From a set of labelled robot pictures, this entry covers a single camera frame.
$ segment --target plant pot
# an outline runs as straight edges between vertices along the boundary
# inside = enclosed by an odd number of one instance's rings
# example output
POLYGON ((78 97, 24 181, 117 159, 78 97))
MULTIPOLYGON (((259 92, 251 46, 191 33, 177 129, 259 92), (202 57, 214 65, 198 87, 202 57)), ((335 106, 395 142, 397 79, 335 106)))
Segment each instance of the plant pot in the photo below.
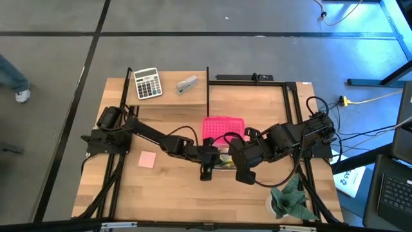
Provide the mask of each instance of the plant pot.
POLYGON ((266 198, 266 202, 265 202, 265 206, 266 206, 266 210, 273 215, 276 218, 276 213, 273 210, 272 205, 276 204, 274 201, 272 201, 272 195, 270 195, 268 198, 266 198))

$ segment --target concrete floor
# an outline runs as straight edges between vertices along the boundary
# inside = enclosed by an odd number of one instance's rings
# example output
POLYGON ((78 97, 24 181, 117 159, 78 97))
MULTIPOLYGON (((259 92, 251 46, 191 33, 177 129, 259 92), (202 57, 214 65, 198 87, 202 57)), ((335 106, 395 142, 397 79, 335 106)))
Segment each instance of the concrete floor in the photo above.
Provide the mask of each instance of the concrete floor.
MULTIPOLYGON (((94 31, 103 4, 104 0, 1 0, 0 31, 94 31)), ((349 3, 325 3, 331 22, 351 7, 349 3)), ((377 3, 360 5, 334 27, 318 22, 319 14, 312 0, 118 0, 109 7, 103 31, 392 32, 377 3)), ((0 37, 1 53, 32 82, 32 98, 23 105, 14 101, 11 91, 0 88, 0 105, 5 109, 0 111, 0 140, 26 149, 23 155, 0 156, 0 224, 31 220, 90 43, 91 37, 0 37)), ((211 77, 269 73, 279 81, 313 82, 316 95, 335 102, 340 95, 361 101, 397 91, 348 87, 344 82, 347 78, 381 79, 406 62, 393 39, 101 37, 44 219, 70 217, 86 150, 80 136, 88 134, 95 122, 106 78, 124 77, 128 66, 135 70, 209 66, 211 77)), ((399 102, 400 95, 394 95, 341 109, 341 131, 354 133, 394 124, 399 102)), ((391 136, 361 147, 376 148, 391 142, 391 136)), ((351 150, 346 155, 359 153, 351 150)))

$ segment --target calculator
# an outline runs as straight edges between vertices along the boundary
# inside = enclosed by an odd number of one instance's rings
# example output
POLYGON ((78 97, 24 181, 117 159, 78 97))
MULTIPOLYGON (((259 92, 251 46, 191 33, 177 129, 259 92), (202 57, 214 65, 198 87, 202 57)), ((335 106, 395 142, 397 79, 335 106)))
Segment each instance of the calculator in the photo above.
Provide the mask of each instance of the calculator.
POLYGON ((141 100, 163 94, 157 68, 146 68, 133 73, 135 75, 137 97, 141 100))

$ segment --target green plant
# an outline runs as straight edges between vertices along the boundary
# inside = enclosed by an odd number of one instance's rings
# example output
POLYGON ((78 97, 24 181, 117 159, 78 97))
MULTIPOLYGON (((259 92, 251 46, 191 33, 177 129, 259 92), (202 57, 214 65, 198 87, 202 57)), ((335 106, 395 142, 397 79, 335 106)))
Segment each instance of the green plant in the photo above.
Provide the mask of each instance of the green plant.
POLYGON ((282 218, 289 214, 295 218, 303 220, 319 220, 311 211, 302 206, 302 203, 308 200, 304 196, 304 191, 298 191, 297 185, 299 178, 295 175, 289 183, 282 189, 272 188, 272 209, 276 213, 276 219, 282 218))

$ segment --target white sneaker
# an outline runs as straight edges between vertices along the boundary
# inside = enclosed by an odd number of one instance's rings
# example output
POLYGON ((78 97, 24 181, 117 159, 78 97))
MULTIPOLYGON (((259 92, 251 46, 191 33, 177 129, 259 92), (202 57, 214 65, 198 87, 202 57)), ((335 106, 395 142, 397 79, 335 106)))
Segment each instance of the white sneaker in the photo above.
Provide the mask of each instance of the white sneaker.
POLYGON ((15 100, 16 100, 18 103, 24 103, 24 102, 26 102, 29 98, 30 98, 30 90, 29 90, 29 89, 15 94, 15 100))

